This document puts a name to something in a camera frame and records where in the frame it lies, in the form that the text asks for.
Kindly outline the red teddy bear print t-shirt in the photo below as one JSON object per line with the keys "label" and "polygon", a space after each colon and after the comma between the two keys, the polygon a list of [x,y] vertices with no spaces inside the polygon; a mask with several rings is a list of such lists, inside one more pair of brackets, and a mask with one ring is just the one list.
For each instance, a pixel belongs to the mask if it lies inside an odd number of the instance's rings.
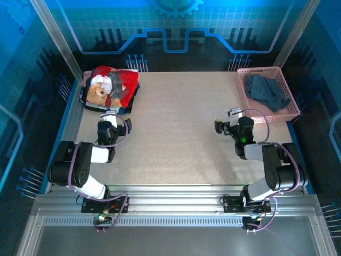
{"label": "red teddy bear print t-shirt", "polygon": [[86,87],[86,102],[103,107],[127,107],[139,83],[139,73],[108,66],[92,71],[91,82]]}

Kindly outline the blue t-shirt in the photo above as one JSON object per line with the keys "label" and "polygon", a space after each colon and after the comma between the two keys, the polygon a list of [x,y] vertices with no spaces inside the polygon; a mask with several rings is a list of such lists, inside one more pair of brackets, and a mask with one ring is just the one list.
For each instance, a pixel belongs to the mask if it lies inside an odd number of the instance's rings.
{"label": "blue t-shirt", "polygon": [[260,75],[245,76],[245,93],[249,98],[267,106],[272,112],[285,109],[291,103],[290,98],[285,98],[276,79]]}

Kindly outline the black folded t-shirt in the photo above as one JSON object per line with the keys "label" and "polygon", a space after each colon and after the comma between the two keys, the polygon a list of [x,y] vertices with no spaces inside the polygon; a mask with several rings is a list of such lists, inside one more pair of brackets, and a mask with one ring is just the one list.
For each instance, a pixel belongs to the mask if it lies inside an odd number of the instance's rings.
{"label": "black folded t-shirt", "polygon": [[134,98],[135,98],[139,88],[140,88],[140,84],[138,83],[134,93],[132,94],[132,97],[129,100],[127,107],[103,107],[103,106],[94,105],[94,104],[89,103],[89,102],[83,102],[83,106],[87,110],[100,112],[100,113],[105,113],[106,111],[111,110],[111,111],[115,111],[116,113],[118,113],[120,115],[130,114],[132,111],[132,108],[133,108]]}

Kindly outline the pink plastic basket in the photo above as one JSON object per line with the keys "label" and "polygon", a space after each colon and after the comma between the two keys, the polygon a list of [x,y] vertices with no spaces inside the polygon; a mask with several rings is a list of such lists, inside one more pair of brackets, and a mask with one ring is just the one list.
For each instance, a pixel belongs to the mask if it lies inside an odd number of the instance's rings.
{"label": "pink plastic basket", "polygon": [[[287,104],[287,106],[282,110],[272,112],[266,105],[247,96],[245,93],[245,78],[248,75],[259,75],[275,79],[278,82],[278,87],[284,94],[284,98],[286,100],[290,100],[289,104]],[[301,114],[301,111],[297,106],[285,77],[279,67],[239,68],[237,69],[236,87],[239,92],[242,108],[261,111],[270,123],[288,122]]]}

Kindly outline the pale pink t-shirt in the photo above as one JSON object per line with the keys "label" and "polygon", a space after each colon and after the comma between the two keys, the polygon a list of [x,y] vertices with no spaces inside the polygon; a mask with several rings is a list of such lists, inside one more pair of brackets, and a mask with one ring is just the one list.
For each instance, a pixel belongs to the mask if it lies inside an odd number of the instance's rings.
{"label": "pale pink t-shirt", "polygon": [[91,82],[92,79],[92,70],[84,71],[83,72],[83,79],[81,81],[82,87],[87,87],[87,85]]}

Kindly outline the small controller box with LED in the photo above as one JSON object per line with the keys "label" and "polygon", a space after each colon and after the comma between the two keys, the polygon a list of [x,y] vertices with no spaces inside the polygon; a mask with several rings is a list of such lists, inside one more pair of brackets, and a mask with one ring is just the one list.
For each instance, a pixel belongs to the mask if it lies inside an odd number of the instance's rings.
{"label": "small controller box with LED", "polygon": [[260,215],[251,215],[249,217],[243,217],[242,218],[242,229],[248,230],[248,229],[260,229],[261,227],[261,220],[262,217]]}
{"label": "small controller box with LED", "polygon": [[96,227],[98,225],[106,224],[111,221],[112,217],[108,217],[107,214],[107,212],[100,213],[98,217],[94,219],[94,226]]}

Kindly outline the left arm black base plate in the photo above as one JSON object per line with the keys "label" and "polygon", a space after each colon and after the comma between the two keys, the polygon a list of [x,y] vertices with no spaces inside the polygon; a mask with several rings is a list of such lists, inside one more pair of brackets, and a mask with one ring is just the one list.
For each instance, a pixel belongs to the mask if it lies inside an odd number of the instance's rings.
{"label": "left arm black base plate", "polygon": [[81,213],[102,213],[104,210],[109,210],[109,213],[119,213],[122,206],[122,213],[128,212],[129,198],[127,198],[125,204],[123,204],[125,196],[109,201],[109,202],[98,202],[87,198],[83,199]]}

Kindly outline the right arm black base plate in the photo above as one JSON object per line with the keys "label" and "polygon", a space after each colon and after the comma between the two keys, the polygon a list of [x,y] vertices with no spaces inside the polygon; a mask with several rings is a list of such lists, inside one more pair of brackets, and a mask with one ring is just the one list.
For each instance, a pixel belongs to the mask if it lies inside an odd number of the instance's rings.
{"label": "right arm black base plate", "polygon": [[269,201],[247,201],[241,196],[224,196],[220,199],[224,213],[271,213]]}

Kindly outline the aluminium rail frame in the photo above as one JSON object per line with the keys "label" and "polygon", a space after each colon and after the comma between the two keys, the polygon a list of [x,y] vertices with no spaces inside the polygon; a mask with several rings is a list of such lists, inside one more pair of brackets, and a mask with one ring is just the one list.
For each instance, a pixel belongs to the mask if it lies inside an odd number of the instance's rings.
{"label": "aluminium rail frame", "polygon": [[[309,228],[319,255],[336,256],[337,252],[322,214],[318,198],[306,194],[304,189],[292,193],[270,197],[271,213],[224,213],[220,198],[223,195],[239,196],[241,186],[219,185],[155,185],[155,186],[111,186],[115,196],[127,193],[123,204],[129,198],[128,212],[111,213],[112,220],[107,226],[116,223],[121,216],[234,216],[249,217],[260,215],[269,222],[261,225],[261,230],[269,227],[277,217],[308,217]],[[98,217],[99,213],[81,213],[83,196],[71,190],[53,186],[49,193],[37,195],[23,234],[17,256],[34,256],[39,234],[44,227],[45,217]]]}

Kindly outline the aluminium corner post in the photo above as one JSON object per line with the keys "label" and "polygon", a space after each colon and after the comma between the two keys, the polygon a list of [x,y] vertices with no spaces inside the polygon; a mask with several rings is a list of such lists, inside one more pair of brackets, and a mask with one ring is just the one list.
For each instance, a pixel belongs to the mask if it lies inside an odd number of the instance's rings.
{"label": "aluminium corner post", "polygon": [[83,79],[83,72],[80,69],[65,37],[63,36],[58,24],[54,20],[51,11],[48,9],[44,0],[30,0],[32,6],[37,12],[40,20],[45,26],[47,32],[51,36],[54,44],[60,51],[70,71],[75,79],[80,81]]}
{"label": "aluminium corner post", "polygon": [[306,3],[297,18],[290,34],[288,35],[281,51],[279,52],[273,66],[282,68],[294,49],[296,43],[302,36],[304,29],[314,14],[321,0],[306,0]]}

